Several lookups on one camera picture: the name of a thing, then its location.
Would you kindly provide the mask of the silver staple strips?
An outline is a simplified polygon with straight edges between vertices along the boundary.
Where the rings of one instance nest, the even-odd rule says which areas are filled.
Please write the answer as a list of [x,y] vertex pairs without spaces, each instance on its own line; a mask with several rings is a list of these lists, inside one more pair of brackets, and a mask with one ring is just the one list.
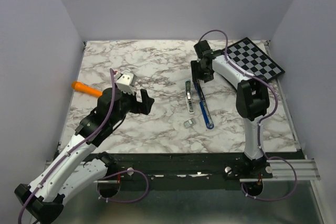
[[193,127],[195,124],[196,124],[196,121],[194,119],[189,119],[184,122],[184,127],[187,129],[187,128]]

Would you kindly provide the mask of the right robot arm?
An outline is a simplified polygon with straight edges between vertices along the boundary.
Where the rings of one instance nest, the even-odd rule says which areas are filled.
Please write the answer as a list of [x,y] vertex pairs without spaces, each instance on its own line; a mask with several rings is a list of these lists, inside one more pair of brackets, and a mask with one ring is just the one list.
[[192,81],[200,100],[200,107],[209,129],[214,127],[209,114],[200,81],[209,82],[214,73],[224,77],[236,90],[236,110],[244,119],[245,148],[244,156],[249,159],[241,165],[242,173],[249,178],[260,172],[257,161],[264,156],[260,131],[263,128],[259,121],[269,108],[269,95],[262,76],[255,77],[229,59],[226,50],[212,50],[206,40],[194,45],[197,60],[191,61]]

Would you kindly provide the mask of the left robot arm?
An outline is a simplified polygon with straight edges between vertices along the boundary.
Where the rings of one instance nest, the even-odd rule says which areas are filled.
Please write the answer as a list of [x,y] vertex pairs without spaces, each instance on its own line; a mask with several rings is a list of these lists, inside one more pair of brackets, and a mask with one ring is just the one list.
[[145,89],[141,101],[135,93],[107,88],[97,99],[96,107],[84,117],[67,146],[54,161],[29,184],[19,184],[14,193],[39,223],[54,222],[67,201],[98,179],[112,179],[119,174],[116,160],[99,153],[87,167],[77,167],[123,123],[128,113],[148,115],[154,99]]

